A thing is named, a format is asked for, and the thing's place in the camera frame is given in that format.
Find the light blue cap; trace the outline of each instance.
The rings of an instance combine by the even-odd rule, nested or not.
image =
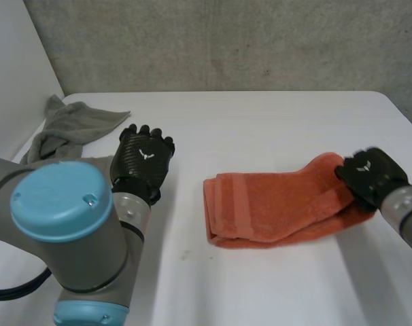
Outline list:
[[[60,301],[56,304],[57,326],[123,326],[129,308],[99,301]]]
[[[93,233],[109,217],[112,193],[103,175],[83,162],[59,162],[27,175],[10,200],[14,223],[43,242],[69,242]]]

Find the orange towel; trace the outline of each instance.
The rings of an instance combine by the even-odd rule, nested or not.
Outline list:
[[[366,221],[325,153],[293,173],[224,173],[203,183],[207,239],[224,248],[315,240]]]

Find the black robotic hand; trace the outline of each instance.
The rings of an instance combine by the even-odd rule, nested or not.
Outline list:
[[[335,172],[351,190],[357,203],[369,212],[379,209],[392,191],[409,184],[402,168],[376,147],[345,158],[343,166],[336,167]]]
[[[156,204],[174,151],[173,139],[163,139],[161,129],[150,132],[149,126],[144,125],[137,132],[137,126],[131,124],[122,131],[111,163],[114,188],[139,196],[148,204]]]

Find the black cable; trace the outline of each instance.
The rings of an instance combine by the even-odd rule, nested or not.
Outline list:
[[[11,289],[0,290],[0,301],[8,301],[19,299],[28,294],[31,294],[36,289],[38,289],[45,280],[51,275],[49,268],[46,268],[39,276],[35,277],[33,280],[22,284],[18,287],[12,287]]]

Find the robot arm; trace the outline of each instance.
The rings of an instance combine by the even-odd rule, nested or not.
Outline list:
[[[57,325],[124,323],[150,207],[174,153],[161,134],[148,126],[124,130],[112,188],[85,163],[105,170],[95,159],[38,170],[0,159],[0,240],[41,258],[63,286]]]
[[[345,158],[335,172],[363,209],[379,209],[412,248],[412,185],[391,157],[378,148],[370,148]]]

